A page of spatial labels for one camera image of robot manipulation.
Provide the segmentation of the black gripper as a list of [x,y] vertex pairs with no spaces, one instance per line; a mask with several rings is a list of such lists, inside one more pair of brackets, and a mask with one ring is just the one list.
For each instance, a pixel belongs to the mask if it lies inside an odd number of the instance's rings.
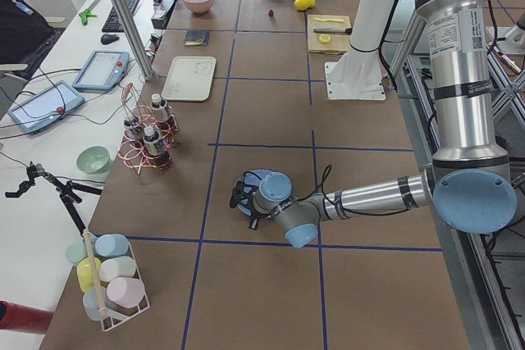
[[259,212],[251,212],[249,215],[249,229],[250,230],[257,230],[259,226],[259,222],[261,220],[265,220],[267,218],[266,214],[262,214]]

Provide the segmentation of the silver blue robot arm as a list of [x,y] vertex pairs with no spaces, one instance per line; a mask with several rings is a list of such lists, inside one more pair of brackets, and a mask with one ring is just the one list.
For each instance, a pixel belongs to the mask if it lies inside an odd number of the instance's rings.
[[[306,198],[292,194],[280,173],[246,173],[230,205],[256,229],[273,219],[295,248],[317,237],[325,220],[390,216],[433,206],[457,230],[488,234],[513,218],[518,200],[507,152],[495,141],[482,4],[486,0],[415,0],[427,25],[440,146],[422,173]],[[360,0],[348,52],[328,65],[330,99],[376,100],[381,95],[378,53],[387,9],[396,0]]]

